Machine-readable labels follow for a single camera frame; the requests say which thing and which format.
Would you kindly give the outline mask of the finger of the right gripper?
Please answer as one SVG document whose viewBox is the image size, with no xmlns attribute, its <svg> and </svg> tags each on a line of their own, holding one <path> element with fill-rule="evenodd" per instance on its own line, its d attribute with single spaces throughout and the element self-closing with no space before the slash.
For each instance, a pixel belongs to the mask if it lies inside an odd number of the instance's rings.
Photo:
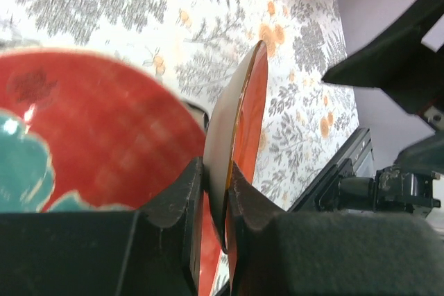
<svg viewBox="0 0 444 296">
<path fill-rule="evenodd" d="M 443 51 L 422 38 L 443 16 L 443 0 L 416 0 L 360 51 L 329 68 L 323 82 L 380 88 L 409 114 L 443 110 Z"/>
</svg>

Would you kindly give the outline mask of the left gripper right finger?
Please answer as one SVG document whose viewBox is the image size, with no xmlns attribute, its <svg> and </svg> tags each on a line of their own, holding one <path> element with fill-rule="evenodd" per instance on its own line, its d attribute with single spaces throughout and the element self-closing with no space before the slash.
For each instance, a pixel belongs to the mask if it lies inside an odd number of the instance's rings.
<svg viewBox="0 0 444 296">
<path fill-rule="evenodd" d="M 409 214 L 287 212 L 232 169 L 232 295 L 442 295 L 443 241 Z"/>
</svg>

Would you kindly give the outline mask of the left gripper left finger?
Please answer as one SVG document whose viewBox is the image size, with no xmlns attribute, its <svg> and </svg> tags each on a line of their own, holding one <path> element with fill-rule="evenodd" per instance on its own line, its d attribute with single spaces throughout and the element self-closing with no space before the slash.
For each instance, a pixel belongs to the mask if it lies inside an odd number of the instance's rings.
<svg viewBox="0 0 444 296">
<path fill-rule="evenodd" d="M 203 162 L 139 209 L 1 215 L 2 295 L 197 295 Z"/>
</svg>

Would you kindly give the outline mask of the small red round plate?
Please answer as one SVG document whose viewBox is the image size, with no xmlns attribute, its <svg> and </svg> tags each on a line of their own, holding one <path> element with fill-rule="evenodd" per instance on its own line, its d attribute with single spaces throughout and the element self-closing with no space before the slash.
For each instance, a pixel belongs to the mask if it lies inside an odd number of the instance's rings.
<svg viewBox="0 0 444 296">
<path fill-rule="evenodd" d="M 228 250 L 226 215 L 228 189 L 235 168 L 254 178 L 268 82 L 268 56 L 262 40 L 243 58 L 210 117 L 203 153 L 207 193 L 214 232 Z"/>
</svg>

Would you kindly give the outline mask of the red and teal round plate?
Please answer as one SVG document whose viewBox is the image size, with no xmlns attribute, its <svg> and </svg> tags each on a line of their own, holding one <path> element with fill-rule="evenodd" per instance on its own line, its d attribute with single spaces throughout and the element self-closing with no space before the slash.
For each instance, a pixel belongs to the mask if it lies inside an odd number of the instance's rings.
<svg viewBox="0 0 444 296">
<path fill-rule="evenodd" d="M 204 141 L 178 98 L 118 60 L 1 55 L 1 215 L 139 209 L 202 160 Z M 197 295 L 209 295 L 219 245 L 204 190 L 202 222 Z"/>
</svg>

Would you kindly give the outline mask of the square dark rimmed plate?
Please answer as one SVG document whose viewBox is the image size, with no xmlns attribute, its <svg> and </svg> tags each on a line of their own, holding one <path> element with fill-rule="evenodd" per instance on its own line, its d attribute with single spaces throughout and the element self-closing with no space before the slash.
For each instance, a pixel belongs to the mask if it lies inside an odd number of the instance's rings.
<svg viewBox="0 0 444 296">
<path fill-rule="evenodd" d="M 181 102 L 184 104 L 187 111 L 193 116 L 197 124 L 202 128 L 204 133 L 206 133 L 210 122 L 209 114 L 200 105 L 191 101 L 182 99 Z"/>
</svg>

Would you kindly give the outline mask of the floral patterned table mat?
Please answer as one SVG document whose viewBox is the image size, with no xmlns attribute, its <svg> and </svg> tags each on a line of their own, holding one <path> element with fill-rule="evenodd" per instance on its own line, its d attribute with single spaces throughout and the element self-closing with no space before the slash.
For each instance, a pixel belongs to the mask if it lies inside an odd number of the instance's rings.
<svg viewBox="0 0 444 296">
<path fill-rule="evenodd" d="M 352 90 L 321 83 L 346 56 L 336 0 L 1 0 L 2 51 L 86 46 L 208 111 L 258 40 L 269 75 L 253 183 L 287 209 L 359 125 Z"/>
</svg>

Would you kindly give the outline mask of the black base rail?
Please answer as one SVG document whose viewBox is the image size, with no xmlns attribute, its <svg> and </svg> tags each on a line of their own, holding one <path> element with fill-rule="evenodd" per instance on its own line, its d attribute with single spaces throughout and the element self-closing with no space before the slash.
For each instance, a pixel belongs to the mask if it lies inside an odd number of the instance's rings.
<svg viewBox="0 0 444 296">
<path fill-rule="evenodd" d="M 289 211 L 331 211 L 331 201 L 334 200 L 342 177 L 373 177 L 374 174 L 370 129 L 357 128 L 291 205 Z"/>
</svg>

